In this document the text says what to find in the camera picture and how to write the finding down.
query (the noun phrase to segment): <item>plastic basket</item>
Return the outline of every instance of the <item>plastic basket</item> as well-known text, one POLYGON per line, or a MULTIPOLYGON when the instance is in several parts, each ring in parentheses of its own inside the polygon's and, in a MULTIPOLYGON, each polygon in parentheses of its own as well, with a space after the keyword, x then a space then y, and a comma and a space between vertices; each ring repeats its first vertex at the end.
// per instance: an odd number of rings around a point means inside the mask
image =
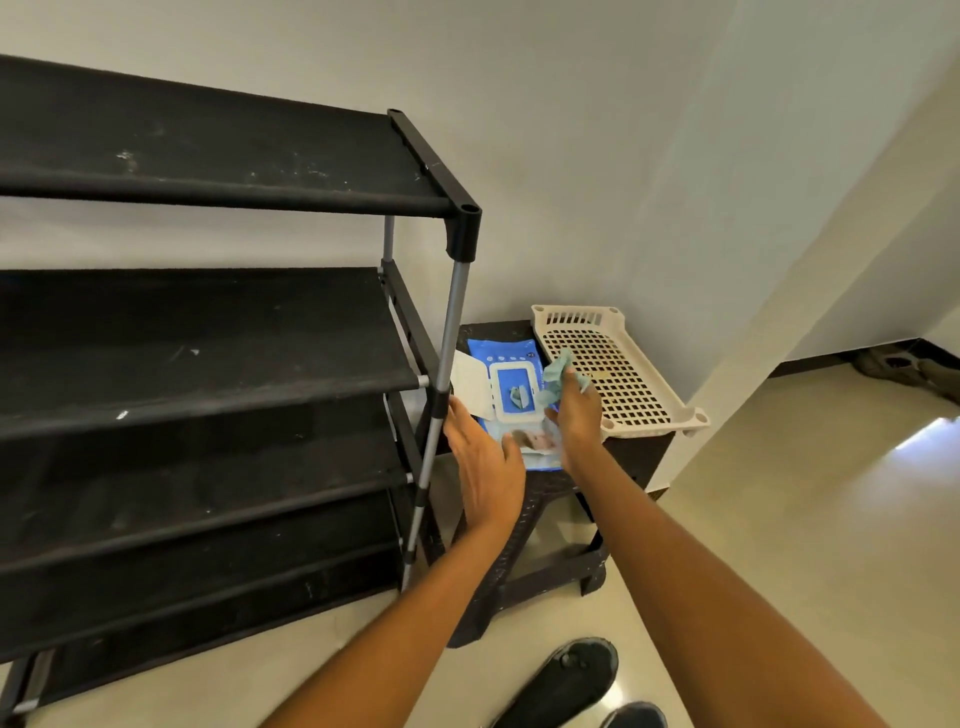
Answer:
POLYGON ((688 407, 630 338, 626 319, 606 306, 534 305, 534 332, 551 359, 573 352, 573 366, 590 377, 603 400, 603 433, 653 437, 709 427, 707 414, 688 407))

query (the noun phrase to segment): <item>black shoe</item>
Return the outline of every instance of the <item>black shoe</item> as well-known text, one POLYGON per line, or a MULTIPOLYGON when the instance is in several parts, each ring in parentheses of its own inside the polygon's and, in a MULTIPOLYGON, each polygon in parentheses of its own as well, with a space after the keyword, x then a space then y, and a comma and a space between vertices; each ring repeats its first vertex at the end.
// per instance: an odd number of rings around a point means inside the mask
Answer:
POLYGON ((565 644, 491 728, 560 728, 607 694, 618 666, 616 649, 599 637, 565 644))
POLYGON ((627 703, 609 714, 600 728, 666 728, 666 716, 653 703, 627 703))

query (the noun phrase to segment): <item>human hand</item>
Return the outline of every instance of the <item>human hand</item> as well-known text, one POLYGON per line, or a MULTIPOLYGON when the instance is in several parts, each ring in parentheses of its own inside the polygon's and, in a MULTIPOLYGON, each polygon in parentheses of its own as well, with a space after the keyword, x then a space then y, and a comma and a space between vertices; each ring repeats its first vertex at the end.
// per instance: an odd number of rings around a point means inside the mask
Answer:
POLYGON ((494 441, 456 397, 450 398, 444 435, 460 466, 467 526, 489 529, 506 543, 520 517, 527 477, 519 445, 510 434, 494 441))
POLYGON ((547 408, 545 414, 560 428, 564 440, 561 464, 570 472, 573 460, 582 452, 600 445, 600 420, 603 402, 592 384, 581 393, 573 367, 564 369, 564 389, 560 395, 560 411, 547 408))

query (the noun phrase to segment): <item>floor baseboard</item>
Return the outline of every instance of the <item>floor baseboard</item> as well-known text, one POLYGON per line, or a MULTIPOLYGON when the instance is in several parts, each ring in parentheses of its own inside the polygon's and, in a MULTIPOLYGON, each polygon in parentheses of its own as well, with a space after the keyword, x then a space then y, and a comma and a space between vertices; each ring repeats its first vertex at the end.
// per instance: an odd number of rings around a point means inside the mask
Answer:
MULTIPOLYGON (((894 341, 884 346, 897 347, 905 352, 910 352, 920 359, 932 359, 933 361, 951 369, 960 369, 960 357, 954 356, 946 349, 941 349, 936 344, 926 339, 903 339, 894 341)), ((776 369, 771 372, 767 378, 775 376, 795 375, 801 372, 811 372, 814 369, 825 369, 826 367, 835 367, 839 364, 849 364, 860 353, 865 352, 871 347, 862 349, 849 349, 845 352, 825 353, 817 356, 807 356, 803 359, 792 359, 778 364, 776 369)))

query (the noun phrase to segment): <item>beige floor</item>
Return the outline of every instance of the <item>beige floor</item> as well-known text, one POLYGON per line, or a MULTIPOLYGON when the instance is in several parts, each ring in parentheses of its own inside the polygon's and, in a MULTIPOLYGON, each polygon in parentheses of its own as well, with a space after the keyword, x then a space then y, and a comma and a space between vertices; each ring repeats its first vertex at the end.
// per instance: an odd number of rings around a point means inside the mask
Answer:
MULTIPOLYGON (((849 367, 770 380, 661 501, 895 726, 960 724, 958 416, 952 404, 849 367)), ((436 495, 443 501, 443 488, 436 495)), ((438 509, 452 511, 449 502, 438 509)), ((572 504, 557 504, 529 563, 589 532, 572 504)), ((78 696, 31 726, 254 726, 390 599, 78 696)), ((671 726, 689 725, 613 565, 598 593, 545 595, 497 618, 479 643, 448 650, 409 725, 489 723, 556 646, 583 635, 612 640, 621 667, 603 703, 570 726, 598 726, 610 708, 640 698, 659 703, 671 726)))

